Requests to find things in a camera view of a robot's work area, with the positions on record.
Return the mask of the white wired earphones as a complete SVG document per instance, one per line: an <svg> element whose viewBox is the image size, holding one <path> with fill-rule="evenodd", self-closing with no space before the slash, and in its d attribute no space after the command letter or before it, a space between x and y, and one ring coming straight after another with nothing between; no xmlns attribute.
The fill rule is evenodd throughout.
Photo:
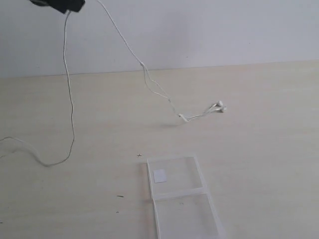
<svg viewBox="0 0 319 239"><path fill-rule="evenodd" d="M166 91L160 86L160 84L153 80L150 76L150 72L147 68L147 66L139 59L139 57L135 54L135 52L132 50L132 48L130 47L130 45L128 44L128 42L126 41L126 39L124 38L123 34L120 32L120 30L118 29L114 19L112 18L111 14L109 13L108 9L106 8L106 6L99 0L97 1L97 3L104 9L106 15L108 16L109 20L111 21L112 25L114 26L116 32L119 34L119 36L121 37L121 39L123 40L124 44L126 45L128 51L132 54L132 56L139 62L142 70L143 70L143 75L144 75L144 83L145 83L145 86L148 88L149 91L151 91L153 94L155 95L158 95L164 99L166 99L174 114L177 115L179 118L181 118L185 123L188 123L192 120L195 120L195 119L199 119L199 118L202 118L208 114L211 114L211 113L223 113L227 110L227 107L222 103L222 101L218 101L216 103L212 103L210 106L207 107L207 109L205 109L203 111L203 113L199 114L199 115L195 115L195 116L191 116L191 117L188 117L188 116L185 116L183 114L179 114L175 108L175 106L173 105L172 101L171 101L171 97L166 93ZM64 68L65 68L65 71L66 71L66 77L67 77L67 85L68 85L68 93L69 93L69 100L70 100L70 123L71 123L71 128L72 128L72 141L71 141L71 144L70 144L70 148L69 148L69 152L66 156L65 159L62 159L56 163L44 163L40 160L40 157L39 157L39 153L38 151L31 145L29 144L28 142L26 141L23 141L21 139L18 139L16 137L12 137L12 136L6 136L4 138L2 138L0 141L3 142L3 141L6 141L6 140L9 140L9 139L12 139L12 140L15 140L15 141L18 141L22 144L26 144L27 146L29 146L31 149L32 149L32 153L33 153L33 157L34 157L34 160L40 164L41 166L43 167L53 167L53 166L56 166L56 165L59 165L59 164L62 164L64 163L66 160L68 160L71 156L71 153L72 153L72 149L73 149L73 145L74 145L74 142L75 142L75 127L74 127L74 102L73 102L73 99L72 99L72 93L71 93L71 82L70 82L70 74L69 74L69 70L68 70L68 66L67 66L67 61L66 61L66 41L67 41L67 23L68 23L68 18L71 14L71 11L68 10L66 12L66 18L65 18L65 21L64 21L64 39L63 39L63 63L64 63Z"/></svg>

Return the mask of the clear plastic storage box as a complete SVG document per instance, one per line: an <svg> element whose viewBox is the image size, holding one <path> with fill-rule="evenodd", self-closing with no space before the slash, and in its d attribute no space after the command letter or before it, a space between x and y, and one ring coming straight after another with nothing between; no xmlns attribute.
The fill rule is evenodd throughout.
<svg viewBox="0 0 319 239"><path fill-rule="evenodd" d="M149 158L159 239L224 239L224 228L195 155Z"/></svg>

